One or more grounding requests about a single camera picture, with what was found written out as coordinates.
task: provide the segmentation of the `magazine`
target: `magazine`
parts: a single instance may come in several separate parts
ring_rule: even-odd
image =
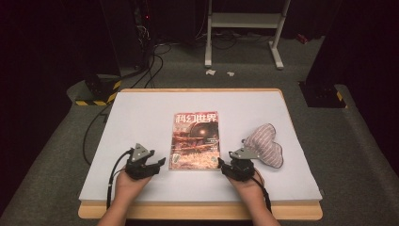
[[[174,115],[170,170],[217,169],[219,148],[217,111]]]

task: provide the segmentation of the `white metal frame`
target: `white metal frame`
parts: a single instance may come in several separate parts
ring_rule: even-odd
[[[285,0],[282,13],[216,13],[212,12],[212,0],[209,0],[205,67],[212,67],[212,27],[275,28],[276,34],[274,39],[269,42],[269,46],[276,67],[282,70],[284,66],[279,56],[277,45],[290,2],[291,0]]]

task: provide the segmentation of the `pink cloth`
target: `pink cloth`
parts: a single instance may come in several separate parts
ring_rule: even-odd
[[[268,166],[280,168],[283,163],[282,148],[274,142],[276,129],[270,123],[257,128],[244,140],[244,148],[256,153]]]

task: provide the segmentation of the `magazine title text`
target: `magazine title text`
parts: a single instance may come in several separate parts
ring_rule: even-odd
[[[217,121],[217,114],[201,114],[201,115],[176,115],[176,122],[210,122]]]

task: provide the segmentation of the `white board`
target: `white board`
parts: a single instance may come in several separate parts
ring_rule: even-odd
[[[105,201],[111,170],[117,159],[136,143],[166,164],[152,177],[137,202],[238,202],[239,197],[220,170],[168,169],[173,115],[177,112],[217,111],[221,158],[242,147],[257,127],[271,123],[276,142],[283,149],[280,169],[252,160],[265,179],[271,201],[320,201],[319,188],[298,142],[291,118],[279,91],[120,92],[104,128],[99,147],[79,199]],[[126,164],[127,156],[117,169]]]

